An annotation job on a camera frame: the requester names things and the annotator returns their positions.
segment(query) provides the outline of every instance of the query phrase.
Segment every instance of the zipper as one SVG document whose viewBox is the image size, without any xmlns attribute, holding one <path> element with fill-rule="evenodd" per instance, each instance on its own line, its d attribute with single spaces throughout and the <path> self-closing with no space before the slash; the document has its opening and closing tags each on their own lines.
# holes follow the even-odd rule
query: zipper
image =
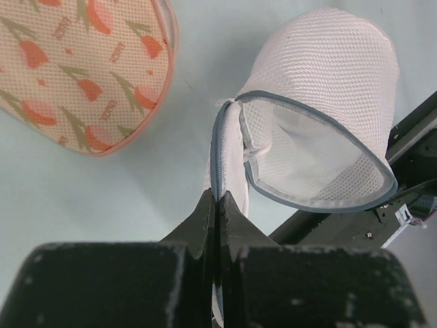
<svg viewBox="0 0 437 328">
<path fill-rule="evenodd" d="M 165 37 L 170 42 L 171 48 L 173 50 L 174 61 L 178 50 L 179 50 L 179 27 L 178 21 L 176 20 L 175 12 L 170 4 L 169 0 L 154 0 L 156 4 L 156 9 L 160 17 L 162 18 L 162 30 Z"/>
<path fill-rule="evenodd" d="M 303 104 L 301 102 L 298 102 L 297 100 L 293 100 L 291 98 L 287 98 L 284 96 L 280 96 L 277 94 L 272 94 L 267 91 L 263 90 L 253 90 L 246 92 L 244 94 L 241 94 L 235 98 L 235 101 L 242 102 L 242 103 L 248 103 L 254 99 L 260 99 L 260 100 L 267 100 L 271 103 L 274 103 L 278 106 L 282 106 L 285 108 L 289 108 L 290 110 L 293 110 L 292 107 L 295 108 L 295 110 L 298 110 L 301 113 L 306 113 L 313 118 L 317 118 L 319 121 L 324 122 L 325 124 L 328 124 L 331 128 L 336 130 L 339 134 L 343 135 L 344 137 L 347 137 L 350 142 L 352 142 L 356 147 L 358 147 L 364 154 L 366 154 L 369 158 L 374 160 L 374 163 L 376 167 L 380 170 L 382 174 L 384 174 L 386 177 L 391 177 L 393 184 L 391 188 L 381 197 L 374 200 L 373 202 L 367 204 L 366 206 L 357 206 L 353 208 L 342 208 L 341 210 L 333 210 L 332 208 L 310 208 L 306 206 L 300 206 L 298 204 L 292 203 L 288 200 L 284 200 L 283 198 L 280 198 L 276 195 L 273 195 L 265 190 L 263 190 L 261 187 L 257 185 L 254 179 L 254 175 L 251 169 L 251 165 L 249 162 L 245 163 L 246 167 L 246 176 L 249 179 L 249 182 L 253 186 L 255 190 L 257 190 L 262 195 L 266 196 L 267 198 L 270 198 L 271 200 L 278 202 L 280 204 L 284 204 L 286 206 L 291 206 L 294 208 L 299 208 L 301 210 L 306 210 L 309 212 L 315 212 L 315 213 L 324 213 L 326 211 L 330 211 L 330 213 L 337 213 L 337 212 L 345 212 L 345 211 L 360 211 L 360 210 L 367 210 L 369 207 L 378 206 L 382 202 L 389 199 L 392 195 L 395 194 L 398 184 L 397 180 L 394 176 L 394 173 L 385 166 L 385 164 L 369 149 L 366 145 L 362 143 L 360 139 L 358 139 L 353 133 L 351 133 L 346 127 L 344 127 L 342 124 L 340 124 L 338 121 L 333 119 L 332 117 L 326 115 L 325 113 L 318 111 L 317 109 L 308 106 L 306 104 Z M 247 131 L 242 131 L 243 134 L 243 141 L 244 136 L 247 135 Z"/>
<path fill-rule="evenodd" d="M 212 128 L 211 139 L 211 158 L 210 158 L 210 175 L 211 175 L 211 190 L 216 202 L 218 203 L 223 196 L 223 126 L 225 122 L 225 114 L 231 101 L 227 101 L 220 108 L 217 114 L 214 127 Z"/>
</svg>

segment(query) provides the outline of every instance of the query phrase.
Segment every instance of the black metal frame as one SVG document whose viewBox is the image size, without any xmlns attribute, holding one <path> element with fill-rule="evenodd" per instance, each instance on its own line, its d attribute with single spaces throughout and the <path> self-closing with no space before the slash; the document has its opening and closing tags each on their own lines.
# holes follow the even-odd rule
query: black metal frame
<svg viewBox="0 0 437 328">
<path fill-rule="evenodd" d="M 58 243 L 23 264 L 1 328 L 427 327 L 388 251 L 279 246 L 211 190 L 159 243 Z"/>
<path fill-rule="evenodd" d="M 386 159 L 396 175 L 400 191 L 437 178 L 436 126 L 437 92 L 391 130 Z M 395 216 L 399 208 L 417 201 L 423 194 L 437 196 L 435 183 L 371 211 L 328 214 L 299 210 L 270 238 L 278 244 L 288 245 L 379 248 L 399 229 L 400 223 Z M 423 209 L 418 208 L 417 212 L 422 213 Z"/>
</svg>

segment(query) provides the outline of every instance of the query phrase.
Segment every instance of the pink piping trim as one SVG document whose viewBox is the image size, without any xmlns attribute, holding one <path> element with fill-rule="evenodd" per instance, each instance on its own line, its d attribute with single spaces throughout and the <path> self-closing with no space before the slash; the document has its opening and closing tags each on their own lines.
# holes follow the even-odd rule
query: pink piping trim
<svg viewBox="0 0 437 328">
<path fill-rule="evenodd" d="M 138 127 L 135 129 L 135 131 L 127 138 L 121 140 L 119 143 L 115 144 L 114 146 L 110 147 L 108 150 L 105 150 L 104 152 L 98 152 L 98 153 L 83 153 L 83 154 L 88 154 L 90 156 L 95 156 L 95 157 L 100 157 L 100 156 L 105 156 L 105 155 L 109 155 L 112 154 L 113 152 L 119 150 L 120 148 L 124 147 L 125 145 L 129 144 L 132 140 L 134 140 L 136 137 L 138 137 L 145 128 L 147 128 L 147 126 L 149 125 L 149 123 L 155 118 L 155 115 L 158 113 L 158 110 L 161 108 L 161 106 L 163 105 L 164 100 L 167 97 L 167 94 L 169 93 L 169 89 L 170 89 L 170 85 L 171 82 L 173 81 L 173 74 L 174 74 L 174 68 L 175 68 L 175 57 L 173 55 L 173 49 L 171 48 L 170 42 L 168 40 L 168 36 L 167 33 L 165 31 L 165 24 L 164 24 L 164 20 L 161 16 L 161 12 L 160 10 L 158 10 L 158 5 L 156 4 L 157 0 L 151 0 L 153 7 L 155 9 L 155 13 L 156 13 L 156 17 L 158 17 L 158 22 L 161 28 L 161 33 L 164 35 L 164 40 L 165 43 L 167 45 L 167 53 L 169 54 L 169 70 L 167 72 L 167 77 L 166 77 L 166 81 L 164 84 L 164 88 L 163 91 L 161 92 L 160 98 L 158 100 L 158 102 L 156 103 L 155 108 L 152 110 L 152 112 L 144 119 L 144 121 L 138 125 Z M 175 19 L 175 14 L 173 12 L 173 8 L 170 6 L 169 2 L 167 0 L 165 0 L 167 7 L 169 8 L 170 12 L 171 12 L 171 17 L 173 19 L 173 26 L 175 27 L 175 53 L 178 51 L 178 47 L 179 47 L 179 28 L 178 28 L 178 23 Z"/>
</svg>

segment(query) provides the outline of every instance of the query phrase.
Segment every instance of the orange tulip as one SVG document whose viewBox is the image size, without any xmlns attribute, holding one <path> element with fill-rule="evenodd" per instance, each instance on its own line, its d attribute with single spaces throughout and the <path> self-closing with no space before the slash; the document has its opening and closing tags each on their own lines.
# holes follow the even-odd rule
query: orange tulip
<svg viewBox="0 0 437 328">
<path fill-rule="evenodd" d="M 143 36 L 141 42 L 143 43 L 144 52 L 151 59 L 158 57 L 159 53 L 163 50 L 163 46 L 151 36 Z"/>
<path fill-rule="evenodd" d="M 85 92 L 89 101 L 95 101 L 103 93 L 102 89 L 89 79 L 83 79 L 77 82 L 77 85 Z"/>
<path fill-rule="evenodd" d="M 152 110 L 158 102 L 158 93 L 150 87 L 138 85 L 135 88 L 135 98 L 137 102 L 144 108 Z"/>
<path fill-rule="evenodd" d="M 112 145 L 112 136 L 101 126 L 87 126 L 85 129 L 85 138 L 91 148 L 104 152 Z"/>
<path fill-rule="evenodd" d="M 35 42 L 21 41 L 20 47 L 25 54 L 28 67 L 37 68 L 48 63 L 48 57 Z"/>
<path fill-rule="evenodd" d="M 61 5 L 61 0 L 38 0 L 43 5 L 58 6 Z"/>
<path fill-rule="evenodd" d="M 56 125 L 56 113 L 53 108 L 40 100 L 23 100 L 22 107 L 29 118 L 41 125 Z"/>
<path fill-rule="evenodd" d="M 113 19 L 109 10 L 97 0 L 89 0 L 87 17 L 96 30 L 103 34 L 111 34 Z"/>
</svg>

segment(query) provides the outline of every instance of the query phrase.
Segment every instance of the tulip print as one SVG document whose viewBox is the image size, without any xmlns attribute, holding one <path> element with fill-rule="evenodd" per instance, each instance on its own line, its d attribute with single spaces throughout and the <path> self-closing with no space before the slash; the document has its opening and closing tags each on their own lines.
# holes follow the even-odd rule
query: tulip print
<svg viewBox="0 0 437 328">
<path fill-rule="evenodd" d="M 113 18 L 110 11 L 98 0 L 77 0 L 78 21 L 83 20 L 85 28 L 89 31 L 92 25 L 97 31 L 103 34 L 111 34 L 113 28 Z"/>
<path fill-rule="evenodd" d="M 101 126 L 87 126 L 85 138 L 91 148 L 101 152 L 108 150 L 113 144 L 111 134 Z"/>
<path fill-rule="evenodd" d="M 117 125 L 117 128 L 118 128 L 118 131 L 120 131 L 120 133 L 125 138 L 129 137 L 131 134 L 134 133 L 134 130 L 132 130 L 131 128 L 125 128 L 124 126 L 121 126 L 121 125 Z"/>
<path fill-rule="evenodd" d="M 59 65 L 61 70 L 70 78 L 76 81 L 76 84 L 83 90 L 85 97 L 89 101 L 96 101 L 103 93 L 102 89 L 92 80 L 88 79 L 88 71 L 82 68 Z"/>
<path fill-rule="evenodd" d="M 144 52 L 150 59 L 157 58 L 161 51 L 164 50 L 161 43 L 159 43 L 154 37 L 149 35 L 143 35 L 143 33 L 151 33 L 152 30 L 148 25 L 126 21 L 126 24 L 130 29 L 140 38 L 141 46 Z"/>
<path fill-rule="evenodd" d="M 36 41 L 34 31 L 4 17 L 0 17 L 0 21 L 18 41 L 28 67 L 37 68 L 48 63 L 46 53 L 34 42 Z M 23 37 L 30 38 L 31 40 L 24 40 Z"/>
<path fill-rule="evenodd" d="M 22 41 L 20 42 L 20 48 L 25 54 L 28 67 L 37 68 L 48 63 L 48 57 L 35 42 Z"/>
<path fill-rule="evenodd" d="M 38 2 L 42 3 L 43 5 L 49 5 L 51 7 L 57 7 L 58 5 L 61 5 L 61 0 L 27 0 L 30 2 L 32 7 L 35 9 L 36 12 L 40 12 L 40 9 L 38 7 Z"/>
<path fill-rule="evenodd" d="M 149 110 L 155 108 L 159 99 L 159 95 L 156 91 L 144 85 L 138 85 L 134 87 L 129 81 L 123 79 L 118 74 L 114 72 L 110 73 L 122 87 L 132 111 L 137 109 L 141 114 L 144 115 L 143 107 Z"/>
<path fill-rule="evenodd" d="M 43 5 L 50 5 L 52 7 L 61 5 L 61 0 L 38 0 L 38 2 L 42 3 Z"/>
<path fill-rule="evenodd" d="M 41 100 L 23 100 L 22 106 L 31 120 L 45 126 L 56 125 L 56 114 L 53 108 Z"/>
<path fill-rule="evenodd" d="M 65 107 L 61 107 L 76 135 L 79 149 L 86 149 L 88 152 L 97 150 L 104 152 L 113 146 L 111 134 L 101 126 L 87 126 Z"/>
<path fill-rule="evenodd" d="M 163 46 L 152 36 L 143 36 L 141 38 L 143 43 L 143 49 L 151 59 L 158 57 L 159 53 L 163 50 Z"/>
<path fill-rule="evenodd" d="M 0 90 L 0 97 L 2 97 L 26 123 L 33 124 L 37 128 L 39 128 L 39 124 L 53 126 L 57 123 L 56 113 L 53 108 L 41 100 L 25 99 L 21 101 L 3 90 Z"/>
<path fill-rule="evenodd" d="M 152 110 L 159 99 L 159 94 L 150 87 L 138 85 L 135 87 L 135 98 L 144 108 Z"/>
</svg>

